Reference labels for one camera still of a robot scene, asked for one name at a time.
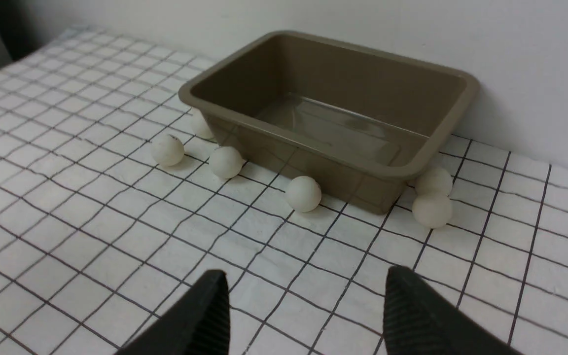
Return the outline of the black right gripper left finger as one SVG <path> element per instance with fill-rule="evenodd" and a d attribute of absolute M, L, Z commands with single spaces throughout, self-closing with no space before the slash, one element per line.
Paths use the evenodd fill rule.
<path fill-rule="evenodd" d="M 227 275 L 207 270 L 167 312 L 118 355 L 227 355 L 231 319 Z"/>

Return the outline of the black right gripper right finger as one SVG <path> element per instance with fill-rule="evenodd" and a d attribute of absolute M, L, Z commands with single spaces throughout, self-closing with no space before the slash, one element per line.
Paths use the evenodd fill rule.
<path fill-rule="evenodd" d="M 389 355 L 518 355 L 413 270 L 388 269 L 383 340 Z"/>

